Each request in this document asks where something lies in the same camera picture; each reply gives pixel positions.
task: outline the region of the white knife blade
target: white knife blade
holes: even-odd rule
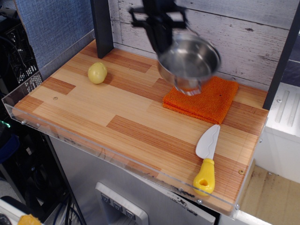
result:
[[[219,133],[220,126],[217,124],[205,131],[205,133],[201,136],[196,146],[196,155],[198,157],[203,159],[213,159]]]

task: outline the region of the green light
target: green light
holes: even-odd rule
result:
[[[6,125],[8,128],[10,128],[10,125],[9,125],[8,123],[6,123],[6,122],[0,120],[0,123],[4,124],[4,125]]]

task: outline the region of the yellow knife handle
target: yellow knife handle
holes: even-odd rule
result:
[[[203,160],[200,168],[200,172],[194,179],[194,187],[206,191],[207,193],[212,193],[215,189],[215,162],[210,158]],[[194,189],[196,193],[202,196],[207,196],[206,193]]]

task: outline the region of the yellow object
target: yellow object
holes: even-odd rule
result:
[[[215,162],[210,158],[203,160],[200,168],[200,172],[194,179],[194,187],[212,193],[215,189]],[[194,189],[196,193],[202,196],[208,196],[208,194]]]
[[[33,215],[24,215],[20,217],[18,225],[41,225],[41,222]]]
[[[90,66],[88,77],[92,83],[99,84],[104,81],[107,75],[106,66],[102,62],[96,62]]]

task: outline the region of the screw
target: screw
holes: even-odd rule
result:
[[[239,170],[239,174],[240,174],[240,175],[244,175],[244,174],[245,174],[245,171],[244,171],[244,170]]]

